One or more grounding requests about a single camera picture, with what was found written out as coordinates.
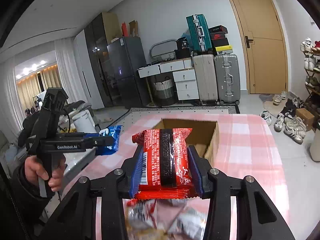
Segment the person's left hand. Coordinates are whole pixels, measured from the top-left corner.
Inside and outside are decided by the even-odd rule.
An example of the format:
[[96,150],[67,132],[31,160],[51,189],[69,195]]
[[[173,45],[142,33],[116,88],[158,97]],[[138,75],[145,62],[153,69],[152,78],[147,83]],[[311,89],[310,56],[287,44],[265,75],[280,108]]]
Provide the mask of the person's left hand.
[[39,178],[48,181],[48,185],[50,186],[51,190],[53,192],[57,192],[62,187],[63,174],[66,168],[65,161],[66,158],[63,155],[60,159],[58,167],[52,171],[52,177],[50,178],[43,165],[38,161],[37,157],[32,155],[28,157],[24,163],[25,177],[27,181],[36,186],[39,185]]

